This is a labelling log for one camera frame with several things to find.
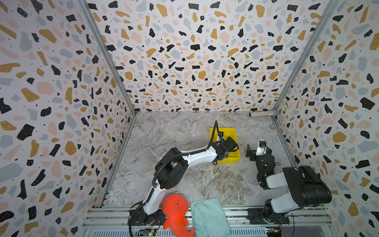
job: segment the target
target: teal towel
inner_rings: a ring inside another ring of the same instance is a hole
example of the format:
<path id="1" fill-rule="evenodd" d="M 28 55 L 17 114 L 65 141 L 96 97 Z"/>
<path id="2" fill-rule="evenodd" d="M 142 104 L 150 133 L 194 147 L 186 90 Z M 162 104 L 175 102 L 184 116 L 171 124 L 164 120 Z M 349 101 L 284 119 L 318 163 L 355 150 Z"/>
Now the teal towel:
<path id="1" fill-rule="evenodd" d="M 192 202 L 191 214 L 196 237 L 222 237 L 230 232 L 218 198 Z"/>

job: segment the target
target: yellow plastic tray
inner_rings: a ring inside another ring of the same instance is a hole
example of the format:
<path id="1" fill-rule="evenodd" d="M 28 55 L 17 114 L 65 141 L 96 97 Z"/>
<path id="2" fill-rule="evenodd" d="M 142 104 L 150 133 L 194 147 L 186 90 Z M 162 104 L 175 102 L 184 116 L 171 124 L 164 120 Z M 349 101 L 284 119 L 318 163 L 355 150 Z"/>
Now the yellow plastic tray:
<path id="1" fill-rule="evenodd" d="M 220 132 L 224 132 L 224 140 L 226 140 L 228 137 L 231 137 L 236 143 L 237 141 L 237 135 L 236 130 L 230 127 L 220 127 L 218 129 Z M 210 137 L 212 137 L 213 128 L 210 129 Z M 215 136 L 213 138 L 213 142 L 217 140 L 217 131 L 215 132 Z M 230 152 L 229 157 L 225 158 L 223 160 L 220 160 L 219 163 L 237 163 L 237 161 L 241 159 L 240 151 Z"/>

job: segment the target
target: side wall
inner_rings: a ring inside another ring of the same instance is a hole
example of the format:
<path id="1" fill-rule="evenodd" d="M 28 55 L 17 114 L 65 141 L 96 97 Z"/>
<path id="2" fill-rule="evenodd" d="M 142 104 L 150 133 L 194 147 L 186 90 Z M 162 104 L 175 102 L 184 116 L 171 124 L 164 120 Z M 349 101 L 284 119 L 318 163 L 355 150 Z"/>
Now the side wall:
<path id="1" fill-rule="evenodd" d="M 88 0 L 136 110 L 271 110 L 327 0 Z"/>
<path id="2" fill-rule="evenodd" d="M 78 236 L 129 117 L 75 1 L 0 2 L 0 235 Z"/>
<path id="3" fill-rule="evenodd" d="M 378 4 L 341 1 L 278 115 L 299 165 L 332 190 L 340 236 L 379 232 Z"/>

